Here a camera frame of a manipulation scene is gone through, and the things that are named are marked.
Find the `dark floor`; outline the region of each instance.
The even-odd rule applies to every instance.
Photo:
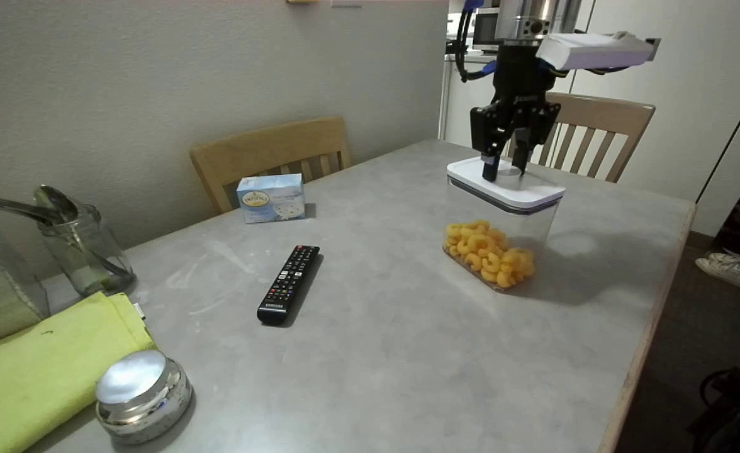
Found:
[[[710,238],[691,233],[670,290],[619,453],[686,453],[686,425],[704,409],[699,379],[740,367],[740,290],[703,275],[695,257]]]

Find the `yellow cloth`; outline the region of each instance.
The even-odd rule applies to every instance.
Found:
[[[24,451],[95,399],[95,379],[153,348],[125,294],[83,302],[0,339],[0,451]]]

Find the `metal lid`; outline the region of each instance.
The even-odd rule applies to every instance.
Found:
[[[114,362],[95,386],[95,399],[124,404],[148,392],[166,369],[166,355],[142,349]]]

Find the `wooden chair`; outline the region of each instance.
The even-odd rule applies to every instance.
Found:
[[[243,175],[301,173],[315,182],[349,167],[345,124],[336,115],[243,130],[192,149],[192,160],[215,212],[234,209],[228,192]]]
[[[560,112],[533,164],[603,182],[619,182],[655,112],[650,104],[572,94],[545,94],[545,100],[560,104]]]

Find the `glass jar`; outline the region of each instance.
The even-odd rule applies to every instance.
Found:
[[[41,223],[41,233],[77,294],[134,290],[136,272],[95,207],[77,203],[72,221]]]

